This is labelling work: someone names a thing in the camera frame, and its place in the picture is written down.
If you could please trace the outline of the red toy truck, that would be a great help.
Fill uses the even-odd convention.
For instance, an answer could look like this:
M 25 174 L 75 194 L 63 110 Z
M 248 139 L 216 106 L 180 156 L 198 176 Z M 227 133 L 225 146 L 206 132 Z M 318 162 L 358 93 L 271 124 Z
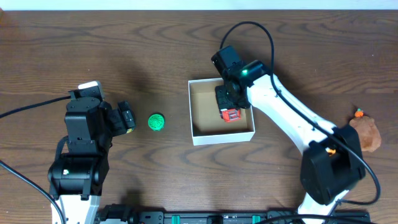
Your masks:
M 222 109 L 220 110 L 220 116 L 226 123 L 235 122 L 241 119 L 241 111 L 236 108 Z

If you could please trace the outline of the green ridged ball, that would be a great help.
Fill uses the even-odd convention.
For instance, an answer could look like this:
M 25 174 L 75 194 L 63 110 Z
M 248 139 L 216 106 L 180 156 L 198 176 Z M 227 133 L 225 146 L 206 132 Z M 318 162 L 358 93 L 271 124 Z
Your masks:
M 165 118 L 162 114 L 155 113 L 155 114 L 150 115 L 147 123 L 148 123 L 148 126 L 151 128 L 151 130 L 160 131 L 165 126 Z

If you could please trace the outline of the brown plush toy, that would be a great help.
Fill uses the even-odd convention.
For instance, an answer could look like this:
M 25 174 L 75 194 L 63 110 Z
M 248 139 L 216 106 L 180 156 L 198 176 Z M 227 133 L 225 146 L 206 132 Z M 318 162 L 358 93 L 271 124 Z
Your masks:
M 359 136 L 361 150 L 363 152 L 374 152 L 381 146 L 381 135 L 375 124 L 375 120 L 364 114 L 364 111 L 357 109 L 354 117 L 349 121 Z

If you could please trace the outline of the orange duck toy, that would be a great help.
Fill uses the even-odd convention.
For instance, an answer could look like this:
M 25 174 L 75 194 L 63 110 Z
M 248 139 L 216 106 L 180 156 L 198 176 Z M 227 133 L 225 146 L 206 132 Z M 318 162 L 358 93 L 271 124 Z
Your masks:
M 330 148 L 326 148 L 327 153 L 329 154 L 329 156 L 332 156 L 336 153 L 335 149 L 330 149 Z

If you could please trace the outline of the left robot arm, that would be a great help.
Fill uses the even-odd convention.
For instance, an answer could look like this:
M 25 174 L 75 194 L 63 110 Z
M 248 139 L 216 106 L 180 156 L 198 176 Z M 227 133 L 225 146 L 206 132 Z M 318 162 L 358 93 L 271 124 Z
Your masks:
M 50 195 L 67 223 L 93 223 L 112 140 L 133 131 L 136 122 L 127 101 L 112 108 L 98 86 L 72 90 L 70 97 L 65 113 L 68 134 L 58 142 L 48 171 Z

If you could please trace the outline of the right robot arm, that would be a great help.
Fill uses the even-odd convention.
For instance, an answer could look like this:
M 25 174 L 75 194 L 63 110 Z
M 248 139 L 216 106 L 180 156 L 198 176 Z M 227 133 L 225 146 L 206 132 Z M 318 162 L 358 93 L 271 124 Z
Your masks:
M 223 79 L 216 91 L 220 107 L 259 109 L 300 151 L 300 182 L 306 194 L 297 213 L 304 223 L 325 222 L 365 176 L 358 132 L 314 113 L 281 84 L 271 67 L 259 60 L 246 63 L 232 46 L 219 49 L 211 61 Z

